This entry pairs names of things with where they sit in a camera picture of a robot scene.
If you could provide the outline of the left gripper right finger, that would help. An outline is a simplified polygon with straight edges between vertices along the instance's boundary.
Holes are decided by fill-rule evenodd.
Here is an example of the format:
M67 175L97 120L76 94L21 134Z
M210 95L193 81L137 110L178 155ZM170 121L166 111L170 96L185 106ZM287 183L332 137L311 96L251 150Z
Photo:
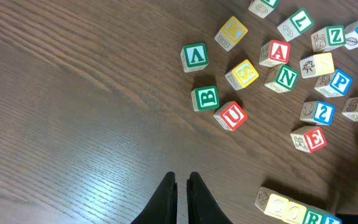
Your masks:
M186 181L189 224L232 224L198 172Z

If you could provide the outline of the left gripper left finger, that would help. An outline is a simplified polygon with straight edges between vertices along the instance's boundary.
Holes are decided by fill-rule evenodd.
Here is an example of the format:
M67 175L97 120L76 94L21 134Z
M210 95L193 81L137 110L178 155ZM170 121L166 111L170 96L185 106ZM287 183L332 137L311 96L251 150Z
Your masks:
M174 172L167 172L145 208L131 224L176 224L178 190Z

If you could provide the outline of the yellow C block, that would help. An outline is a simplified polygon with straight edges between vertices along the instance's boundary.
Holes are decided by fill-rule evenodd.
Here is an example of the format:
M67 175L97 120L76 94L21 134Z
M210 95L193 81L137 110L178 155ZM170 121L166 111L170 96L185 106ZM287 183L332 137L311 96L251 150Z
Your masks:
M278 192L260 187L255 198L255 206L265 215L282 220L289 199Z

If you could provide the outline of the green R block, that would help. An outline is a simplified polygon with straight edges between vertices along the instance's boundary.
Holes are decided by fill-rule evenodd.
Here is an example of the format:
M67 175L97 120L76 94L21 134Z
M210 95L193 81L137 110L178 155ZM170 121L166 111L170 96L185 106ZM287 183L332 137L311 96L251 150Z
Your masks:
M302 224L323 224L326 215L331 214L320 208L307 207Z

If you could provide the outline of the blue L block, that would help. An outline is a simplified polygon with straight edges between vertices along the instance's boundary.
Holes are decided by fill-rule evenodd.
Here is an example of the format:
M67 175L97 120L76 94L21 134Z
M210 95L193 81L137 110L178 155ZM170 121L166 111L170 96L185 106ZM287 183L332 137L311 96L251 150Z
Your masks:
M326 214L321 224L342 224L342 220L338 217Z

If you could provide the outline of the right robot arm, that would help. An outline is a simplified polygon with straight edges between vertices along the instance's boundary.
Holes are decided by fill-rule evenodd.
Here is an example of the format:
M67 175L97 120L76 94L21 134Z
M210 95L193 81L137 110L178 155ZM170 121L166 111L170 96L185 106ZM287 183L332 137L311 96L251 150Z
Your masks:
M358 224L358 215L337 213L336 216L342 220L342 224Z

